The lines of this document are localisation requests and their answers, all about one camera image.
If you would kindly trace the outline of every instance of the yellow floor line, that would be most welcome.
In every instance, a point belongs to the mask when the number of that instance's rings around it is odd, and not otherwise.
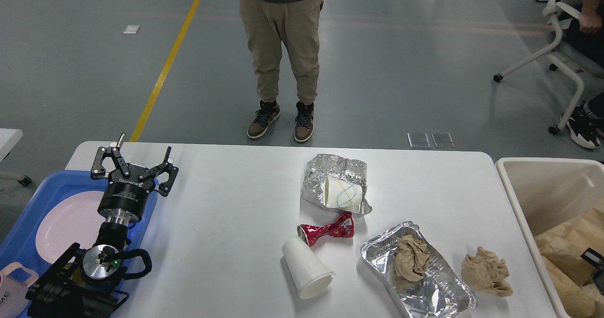
[[[147,120],[149,119],[149,115],[151,115],[151,110],[153,110],[155,101],[157,100],[157,97],[159,96],[159,92],[161,92],[161,88],[164,86],[164,81],[166,80],[166,77],[168,76],[168,72],[170,72],[170,68],[172,67],[174,59],[176,58],[176,54],[178,54],[178,50],[181,47],[181,43],[183,43],[183,39],[185,38],[185,35],[187,34],[188,27],[191,24],[191,20],[193,19],[193,16],[195,15],[195,10],[197,10],[199,1],[201,1],[201,0],[194,0],[193,4],[191,5],[191,8],[189,9],[187,17],[185,18],[185,21],[183,23],[183,26],[181,27],[181,30],[178,33],[178,37],[176,38],[176,41],[174,42],[174,45],[172,46],[172,50],[170,50],[168,59],[166,60],[166,63],[164,64],[164,68],[161,70],[161,73],[159,74],[159,77],[157,78],[157,82],[155,82],[155,86],[153,87],[153,92],[151,92],[151,96],[149,96],[149,100],[147,100],[147,104],[145,105],[145,108],[143,109],[143,113],[141,114],[140,118],[138,118],[138,123],[136,123],[136,127],[134,127],[132,136],[130,136],[130,142],[137,142],[141,136],[143,129],[145,128],[145,123],[147,123]]]

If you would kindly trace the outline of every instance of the red can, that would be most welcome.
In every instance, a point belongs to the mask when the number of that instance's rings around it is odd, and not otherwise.
[[[354,235],[352,213],[343,213],[338,221],[323,227],[302,224],[298,226],[298,235],[308,246],[313,246],[324,235],[334,238],[351,238]]]

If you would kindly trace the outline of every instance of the black cable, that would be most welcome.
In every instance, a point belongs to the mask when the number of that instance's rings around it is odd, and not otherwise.
[[[121,305],[123,305],[123,303],[125,303],[130,298],[130,293],[119,291],[119,290],[114,290],[114,292],[117,294],[123,294],[126,296],[124,299],[119,301],[119,303],[117,303],[117,305],[115,305],[115,309],[114,309],[114,312],[115,312],[115,311],[117,311],[117,309],[119,309],[119,307],[121,307]]]

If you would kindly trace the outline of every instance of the brown sneaker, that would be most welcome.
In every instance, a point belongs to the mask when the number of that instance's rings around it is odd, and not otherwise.
[[[280,114],[279,104],[273,108],[269,108],[267,103],[260,101],[260,109],[256,111],[256,118],[248,128],[248,137],[250,139],[258,139],[263,136],[270,123],[277,120]]]
[[[294,139],[297,142],[307,142],[315,131],[315,104],[311,103],[305,106],[304,103],[298,101],[296,103],[298,108],[298,116],[296,116],[296,130],[294,132]]]

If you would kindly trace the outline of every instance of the chair wheel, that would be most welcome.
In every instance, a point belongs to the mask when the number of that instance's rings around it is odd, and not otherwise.
[[[32,178],[25,176],[23,178],[23,180],[19,180],[18,181],[19,184],[21,184],[23,187],[27,187],[27,185],[29,185],[30,183],[32,183]]]

